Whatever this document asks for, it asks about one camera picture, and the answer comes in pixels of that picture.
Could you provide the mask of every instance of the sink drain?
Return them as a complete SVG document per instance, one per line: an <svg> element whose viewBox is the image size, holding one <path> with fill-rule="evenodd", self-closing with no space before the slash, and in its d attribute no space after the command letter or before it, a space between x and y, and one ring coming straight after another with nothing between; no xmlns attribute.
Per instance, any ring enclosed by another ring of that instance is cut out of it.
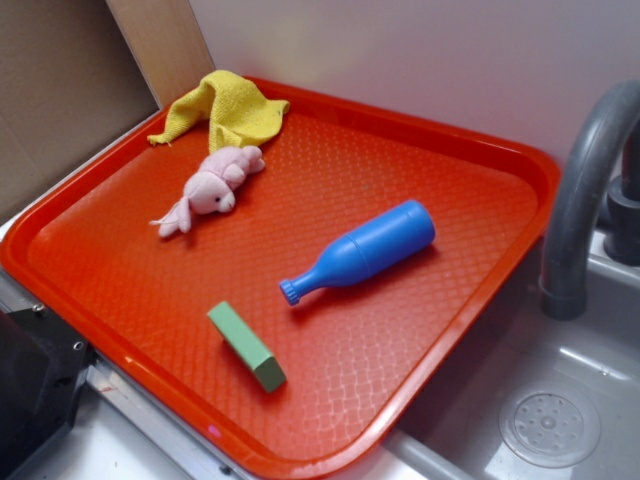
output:
<svg viewBox="0 0 640 480"><path fill-rule="evenodd" d="M500 433L516 455L533 465L569 467L595 449L600 419L578 391L555 383L532 383L503 404Z"/></svg>

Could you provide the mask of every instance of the toy kitchen sink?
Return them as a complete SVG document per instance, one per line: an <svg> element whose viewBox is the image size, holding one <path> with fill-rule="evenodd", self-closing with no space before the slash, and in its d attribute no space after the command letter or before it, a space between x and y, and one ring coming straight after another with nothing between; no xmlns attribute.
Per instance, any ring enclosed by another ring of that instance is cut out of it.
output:
<svg viewBox="0 0 640 480"><path fill-rule="evenodd" d="M427 478L637 478L640 271L591 256L587 312L558 321L540 311L541 250L400 420L411 438L389 446Z"/></svg>

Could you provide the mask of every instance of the red tray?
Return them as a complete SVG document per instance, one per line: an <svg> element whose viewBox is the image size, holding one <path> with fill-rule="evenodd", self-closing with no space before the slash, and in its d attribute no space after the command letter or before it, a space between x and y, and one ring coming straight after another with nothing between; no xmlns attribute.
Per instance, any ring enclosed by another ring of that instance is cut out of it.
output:
<svg viewBox="0 0 640 480"><path fill-rule="evenodd" d="M254 474L328 474L372 448L546 225L558 181L537 150L256 81L288 99L267 168L229 214L162 241L149 221L207 154L207 125L152 148L147 123L24 215L5 269ZM408 199L434 244L359 285L289 307L278 285ZM227 300L288 382L269 395L207 312Z"/></svg>

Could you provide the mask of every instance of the toy bottle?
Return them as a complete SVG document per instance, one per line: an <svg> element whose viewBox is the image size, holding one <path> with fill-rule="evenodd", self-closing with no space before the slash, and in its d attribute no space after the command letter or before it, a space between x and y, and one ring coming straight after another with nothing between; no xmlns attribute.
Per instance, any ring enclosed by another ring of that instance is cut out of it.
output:
<svg viewBox="0 0 640 480"><path fill-rule="evenodd" d="M433 242L435 227L427 210L409 200L331 243L311 270L284 280L280 290L296 305L323 287L345 287L366 280Z"/></svg>

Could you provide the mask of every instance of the gray faucet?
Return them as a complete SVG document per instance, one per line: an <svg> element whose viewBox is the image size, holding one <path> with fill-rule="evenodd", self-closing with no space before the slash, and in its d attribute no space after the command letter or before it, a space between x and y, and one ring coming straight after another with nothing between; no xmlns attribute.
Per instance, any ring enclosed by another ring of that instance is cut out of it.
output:
<svg viewBox="0 0 640 480"><path fill-rule="evenodd" d="M622 175L609 182L622 155ZM640 81L605 93L587 118L564 168L547 230L540 275L541 308L568 320L584 313L586 269L605 190L613 221L607 255L640 265Z"/></svg>

